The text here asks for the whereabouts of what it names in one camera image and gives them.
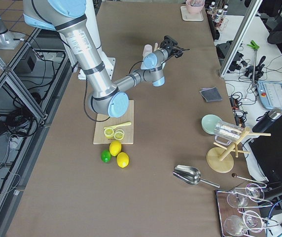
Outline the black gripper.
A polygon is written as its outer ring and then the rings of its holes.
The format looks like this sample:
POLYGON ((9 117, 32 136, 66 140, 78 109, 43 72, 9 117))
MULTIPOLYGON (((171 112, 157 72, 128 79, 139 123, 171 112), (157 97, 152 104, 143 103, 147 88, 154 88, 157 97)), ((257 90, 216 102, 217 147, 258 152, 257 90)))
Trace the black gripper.
POLYGON ((178 46, 178 42, 169 35, 164 36, 163 41, 160 43, 160 47, 167 51, 168 58, 171 58, 172 56, 178 58, 180 56, 180 47, 178 46))

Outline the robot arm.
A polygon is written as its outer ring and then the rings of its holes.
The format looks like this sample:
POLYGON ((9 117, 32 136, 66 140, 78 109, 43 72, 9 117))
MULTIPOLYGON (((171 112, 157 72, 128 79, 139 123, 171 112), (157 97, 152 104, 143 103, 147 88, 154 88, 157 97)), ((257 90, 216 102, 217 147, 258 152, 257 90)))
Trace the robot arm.
POLYGON ((85 0, 25 0, 25 22, 33 27, 62 34, 75 55, 93 92, 84 96, 89 108, 97 114, 112 118, 123 116, 129 106, 126 91, 141 82, 162 86, 165 82, 163 64, 171 57, 181 57, 184 49, 170 36, 165 36, 160 47, 143 59, 141 69, 112 81, 105 64, 86 27, 85 0))

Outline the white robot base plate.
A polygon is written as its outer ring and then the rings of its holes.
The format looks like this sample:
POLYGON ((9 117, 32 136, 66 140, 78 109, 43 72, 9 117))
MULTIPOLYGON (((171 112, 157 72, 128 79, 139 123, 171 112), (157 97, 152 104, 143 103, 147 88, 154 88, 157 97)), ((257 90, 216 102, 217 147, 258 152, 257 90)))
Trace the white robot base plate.
POLYGON ((78 79, 79 80, 86 80, 86 73, 88 72, 90 74, 94 74, 96 72, 102 71, 103 69, 106 70, 110 80, 112 80, 113 76, 113 71, 114 71, 114 66, 115 66, 115 58, 114 57, 107 57, 105 61, 103 61, 100 65, 89 69, 89 70, 80 70, 78 74, 78 79))

